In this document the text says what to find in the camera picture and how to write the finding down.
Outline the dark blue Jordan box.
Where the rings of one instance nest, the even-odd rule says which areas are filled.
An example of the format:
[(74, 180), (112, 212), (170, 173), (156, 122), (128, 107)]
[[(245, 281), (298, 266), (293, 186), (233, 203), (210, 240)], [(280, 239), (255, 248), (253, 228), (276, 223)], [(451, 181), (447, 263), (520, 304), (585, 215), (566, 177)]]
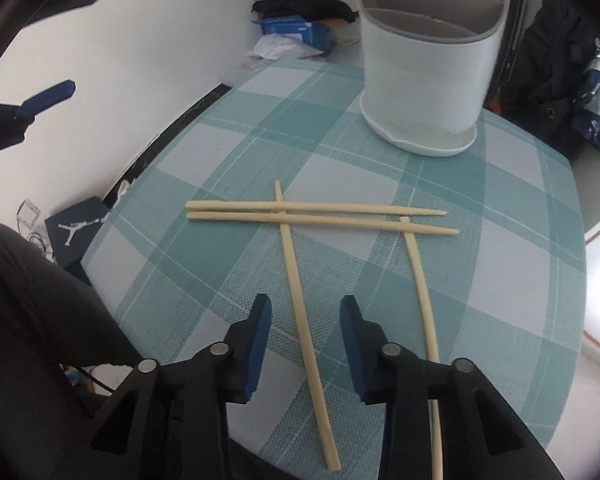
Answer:
[(99, 197), (91, 197), (45, 220), (45, 227), (58, 266), (79, 281), (91, 285), (82, 259), (104, 224), (109, 208)]

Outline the clear glass cup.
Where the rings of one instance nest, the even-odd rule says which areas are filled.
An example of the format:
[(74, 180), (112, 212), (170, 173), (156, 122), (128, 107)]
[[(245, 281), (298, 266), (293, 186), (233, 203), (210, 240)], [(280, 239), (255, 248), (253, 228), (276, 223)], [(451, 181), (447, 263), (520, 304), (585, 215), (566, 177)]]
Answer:
[(18, 206), (16, 211), (16, 228), (23, 232), (32, 232), (40, 218), (41, 209), (27, 198)]

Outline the black clothing pile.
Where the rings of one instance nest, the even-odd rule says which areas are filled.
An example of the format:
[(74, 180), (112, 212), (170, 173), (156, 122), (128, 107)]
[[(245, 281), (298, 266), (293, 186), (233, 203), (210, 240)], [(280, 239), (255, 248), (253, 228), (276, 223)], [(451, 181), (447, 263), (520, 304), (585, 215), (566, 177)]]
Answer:
[(344, 0), (259, 0), (253, 3), (251, 11), (261, 18), (300, 16), (308, 22), (334, 18), (354, 23), (358, 18), (358, 12)]

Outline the white plastic bag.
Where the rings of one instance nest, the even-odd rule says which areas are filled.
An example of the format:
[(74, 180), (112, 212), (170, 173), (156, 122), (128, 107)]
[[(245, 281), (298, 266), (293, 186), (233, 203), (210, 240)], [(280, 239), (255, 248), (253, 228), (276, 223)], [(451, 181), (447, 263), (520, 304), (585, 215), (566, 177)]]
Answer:
[(272, 34), (262, 36), (249, 55), (262, 60), (277, 61), (281, 58), (318, 58), (323, 52), (297, 38)]

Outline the long vertical bamboo chopstick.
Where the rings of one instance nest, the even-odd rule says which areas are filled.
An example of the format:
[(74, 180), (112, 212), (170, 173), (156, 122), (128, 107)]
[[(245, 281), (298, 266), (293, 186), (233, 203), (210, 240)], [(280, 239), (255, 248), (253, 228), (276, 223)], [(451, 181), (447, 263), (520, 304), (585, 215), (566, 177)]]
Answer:
[(329, 471), (338, 471), (341, 469), (341, 462), (335, 436), (332, 432), (332, 424), (329, 419), (322, 378), (315, 355), (311, 327), (308, 315), (306, 314), (306, 305), (304, 304), (301, 278), (296, 253), (294, 252), (294, 242), (292, 241), (290, 225), (286, 222), (282, 222), (279, 225), (279, 232), (280, 238), (282, 239), (291, 305), (292, 310), (294, 310), (294, 319), (296, 320), (298, 330), (302, 360), (304, 368), (306, 369), (306, 380), (309, 385), (311, 402), (317, 424), (317, 431), (321, 439), (325, 464)]

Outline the silver folded umbrella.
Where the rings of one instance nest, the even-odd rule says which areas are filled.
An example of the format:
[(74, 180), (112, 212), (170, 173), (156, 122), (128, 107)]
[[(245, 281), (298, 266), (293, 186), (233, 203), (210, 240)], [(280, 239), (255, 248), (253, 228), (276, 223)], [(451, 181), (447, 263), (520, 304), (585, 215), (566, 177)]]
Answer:
[(583, 73), (582, 84), (573, 100), (572, 128), (600, 151), (600, 40), (595, 40), (591, 62)]

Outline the white grey utensil holder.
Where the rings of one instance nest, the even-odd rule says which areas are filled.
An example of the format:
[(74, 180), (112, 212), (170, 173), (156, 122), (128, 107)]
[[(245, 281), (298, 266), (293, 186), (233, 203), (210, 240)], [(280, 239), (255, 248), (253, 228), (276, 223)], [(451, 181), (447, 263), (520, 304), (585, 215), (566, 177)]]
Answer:
[(488, 93), (506, 0), (358, 0), (363, 118), (411, 153), (468, 150)]

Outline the blue cardboard box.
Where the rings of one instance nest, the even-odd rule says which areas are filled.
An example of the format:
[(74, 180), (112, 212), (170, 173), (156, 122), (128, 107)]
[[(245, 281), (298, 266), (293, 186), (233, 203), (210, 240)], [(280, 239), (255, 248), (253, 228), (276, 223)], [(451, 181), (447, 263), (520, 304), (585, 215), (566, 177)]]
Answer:
[(259, 18), (253, 24), (261, 27), (263, 35), (279, 34), (288, 36), (320, 50), (324, 55), (332, 52), (332, 32), (321, 22), (308, 22), (299, 15)]

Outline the black hanging backpack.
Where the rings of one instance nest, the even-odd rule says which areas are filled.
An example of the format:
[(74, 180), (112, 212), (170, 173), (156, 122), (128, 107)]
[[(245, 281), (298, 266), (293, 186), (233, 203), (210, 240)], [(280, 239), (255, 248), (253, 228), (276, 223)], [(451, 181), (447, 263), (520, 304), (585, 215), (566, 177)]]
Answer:
[(595, 41), (594, 30), (567, 0), (542, 0), (501, 90), (501, 115), (568, 159), (584, 144), (570, 120)]

